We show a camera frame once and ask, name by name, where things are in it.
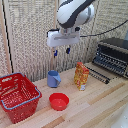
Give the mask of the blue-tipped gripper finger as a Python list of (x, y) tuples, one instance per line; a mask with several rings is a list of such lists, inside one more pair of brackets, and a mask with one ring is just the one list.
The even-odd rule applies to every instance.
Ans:
[(68, 48), (66, 49), (66, 53), (67, 53), (67, 54), (70, 54), (70, 50), (71, 50), (71, 48), (68, 47)]
[(54, 57), (57, 57), (57, 55), (58, 55), (58, 50), (54, 48), (53, 53), (54, 53)]

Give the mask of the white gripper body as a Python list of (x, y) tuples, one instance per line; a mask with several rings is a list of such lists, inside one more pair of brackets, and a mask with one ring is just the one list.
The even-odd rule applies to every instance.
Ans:
[(78, 43), (79, 38), (78, 31), (61, 33), (59, 29), (54, 29), (47, 32), (47, 45), (49, 47), (72, 45)]

